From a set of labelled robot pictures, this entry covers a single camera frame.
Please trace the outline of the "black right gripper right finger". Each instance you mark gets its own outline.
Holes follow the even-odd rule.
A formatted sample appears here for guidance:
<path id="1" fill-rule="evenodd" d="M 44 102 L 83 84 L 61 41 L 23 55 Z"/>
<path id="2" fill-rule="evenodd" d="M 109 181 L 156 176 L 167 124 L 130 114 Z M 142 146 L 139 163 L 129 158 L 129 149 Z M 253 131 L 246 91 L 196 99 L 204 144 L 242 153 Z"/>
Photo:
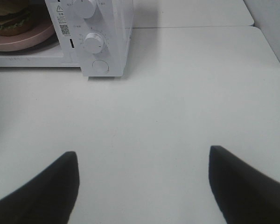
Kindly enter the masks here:
<path id="1" fill-rule="evenodd" d="M 228 224 L 280 224 L 280 182 L 222 146 L 211 146 L 209 183 Z"/>

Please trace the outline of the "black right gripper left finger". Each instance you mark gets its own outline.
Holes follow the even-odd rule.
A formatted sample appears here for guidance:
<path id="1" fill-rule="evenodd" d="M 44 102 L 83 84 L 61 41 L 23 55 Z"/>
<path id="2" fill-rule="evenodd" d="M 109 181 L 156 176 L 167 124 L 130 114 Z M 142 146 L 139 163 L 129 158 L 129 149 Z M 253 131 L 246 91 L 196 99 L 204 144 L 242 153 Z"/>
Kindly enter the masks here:
<path id="1" fill-rule="evenodd" d="M 0 224 L 66 224 L 80 185 L 77 154 L 68 151 L 0 199 Z"/>

